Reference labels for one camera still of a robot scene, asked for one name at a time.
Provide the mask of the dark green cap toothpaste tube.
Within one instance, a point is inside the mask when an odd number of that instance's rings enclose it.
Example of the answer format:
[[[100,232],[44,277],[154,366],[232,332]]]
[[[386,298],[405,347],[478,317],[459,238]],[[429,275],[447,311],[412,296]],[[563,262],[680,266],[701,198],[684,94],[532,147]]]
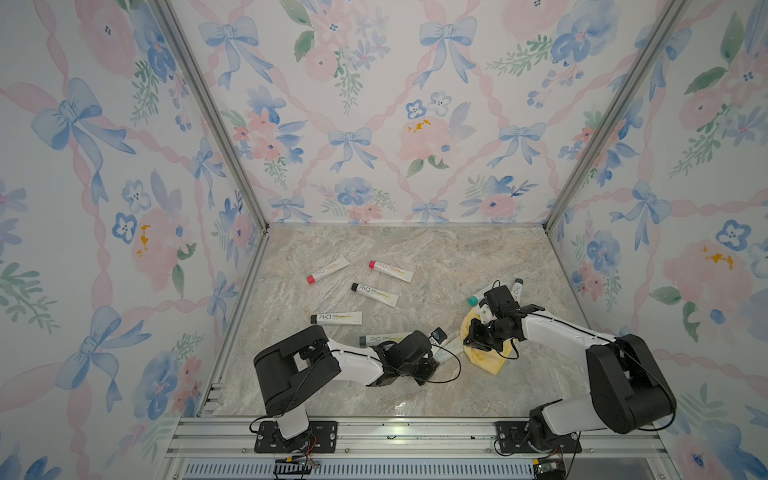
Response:
[[[385,334],[369,334],[359,337],[360,347],[372,347],[387,341],[400,342],[409,335],[409,332],[396,332]]]

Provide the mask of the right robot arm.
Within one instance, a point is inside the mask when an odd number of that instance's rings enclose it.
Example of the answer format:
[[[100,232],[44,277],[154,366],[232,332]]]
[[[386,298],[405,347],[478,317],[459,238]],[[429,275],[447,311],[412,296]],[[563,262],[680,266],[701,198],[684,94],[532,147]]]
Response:
[[[668,428],[677,400],[645,341],[637,335],[600,334],[557,318],[537,305],[506,311],[499,318],[483,306],[470,309],[459,338],[470,361],[496,375],[530,341],[575,361],[586,372],[589,392],[532,409],[518,441],[550,451],[573,434],[608,429],[627,434]]]

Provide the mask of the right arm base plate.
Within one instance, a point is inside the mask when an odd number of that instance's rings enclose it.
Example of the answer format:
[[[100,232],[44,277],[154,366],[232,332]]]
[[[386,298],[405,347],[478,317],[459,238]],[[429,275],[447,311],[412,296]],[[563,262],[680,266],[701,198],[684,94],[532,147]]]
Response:
[[[528,421],[498,421],[494,423],[494,449],[502,456],[514,454],[581,453],[580,436],[577,433],[555,435],[546,427]]]

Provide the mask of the yellow cleaning cloth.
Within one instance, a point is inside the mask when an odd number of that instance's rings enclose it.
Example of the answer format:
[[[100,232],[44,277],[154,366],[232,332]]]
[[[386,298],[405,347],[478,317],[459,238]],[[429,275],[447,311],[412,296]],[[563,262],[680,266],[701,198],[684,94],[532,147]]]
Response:
[[[471,324],[471,321],[473,319],[480,319],[481,315],[478,312],[478,309],[476,306],[472,307],[467,315],[464,317],[461,329],[460,329],[460,343],[463,343],[465,338],[469,335],[469,327]],[[487,373],[497,376],[504,364],[507,361],[507,358],[514,353],[514,347],[517,346],[517,343],[514,340],[507,340],[504,342],[504,348],[502,350],[502,353],[499,354],[495,350],[491,350],[489,352],[477,350],[470,348],[469,346],[464,346],[463,351],[467,355],[469,361],[477,366],[478,368],[486,371]]]

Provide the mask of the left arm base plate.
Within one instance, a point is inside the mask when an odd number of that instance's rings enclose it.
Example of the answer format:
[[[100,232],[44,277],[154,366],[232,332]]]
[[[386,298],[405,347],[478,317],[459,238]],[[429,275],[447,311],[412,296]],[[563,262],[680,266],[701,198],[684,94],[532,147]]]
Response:
[[[255,435],[254,452],[258,454],[334,453],[338,440],[338,423],[311,420],[305,432],[287,439],[275,421],[265,421],[259,424]]]

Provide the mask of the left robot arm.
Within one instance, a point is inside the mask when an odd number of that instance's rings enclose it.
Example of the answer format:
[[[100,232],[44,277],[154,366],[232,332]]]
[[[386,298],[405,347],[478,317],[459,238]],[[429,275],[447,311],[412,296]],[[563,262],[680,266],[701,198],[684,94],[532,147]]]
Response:
[[[322,326],[311,325],[253,360],[264,420],[276,427],[281,442],[288,442],[311,432],[305,402],[333,381],[385,387],[405,377],[419,386],[430,383],[439,366],[433,350],[446,339],[437,328],[429,335],[413,331],[400,341],[359,348],[343,345],[329,338]]]

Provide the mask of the toothpaste tube near left arm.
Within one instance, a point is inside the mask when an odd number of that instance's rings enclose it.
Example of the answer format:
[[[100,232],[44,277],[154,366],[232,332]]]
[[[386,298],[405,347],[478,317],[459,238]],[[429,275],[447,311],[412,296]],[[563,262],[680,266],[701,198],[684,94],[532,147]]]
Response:
[[[322,313],[310,316],[313,325],[351,325],[357,326],[363,323],[363,315],[359,311]]]

